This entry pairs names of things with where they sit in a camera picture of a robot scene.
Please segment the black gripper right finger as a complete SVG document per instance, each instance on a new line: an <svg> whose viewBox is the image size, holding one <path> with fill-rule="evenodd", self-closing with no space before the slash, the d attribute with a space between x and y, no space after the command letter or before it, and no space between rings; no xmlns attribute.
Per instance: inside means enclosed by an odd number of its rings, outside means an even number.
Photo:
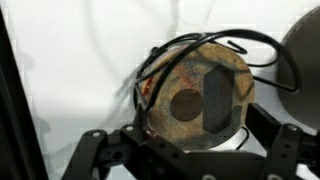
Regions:
<svg viewBox="0 0 320 180"><path fill-rule="evenodd" d="M246 127L267 151L261 180L302 180L296 175L298 164L320 177L320 133L310 135L297 125L281 124L256 103L248 105Z"/></svg>

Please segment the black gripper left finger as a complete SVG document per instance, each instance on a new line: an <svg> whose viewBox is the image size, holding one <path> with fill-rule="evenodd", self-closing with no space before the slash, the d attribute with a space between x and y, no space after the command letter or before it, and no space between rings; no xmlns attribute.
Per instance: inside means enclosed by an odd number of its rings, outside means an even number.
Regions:
<svg viewBox="0 0 320 180"><path fill-rule="evenodd" d="M181 150L144 129L147 113L138 106L134 121L107 134L87 131L81 137L62 180L106 180L112 167L124 165L137 180L184 180Z"/></svg>

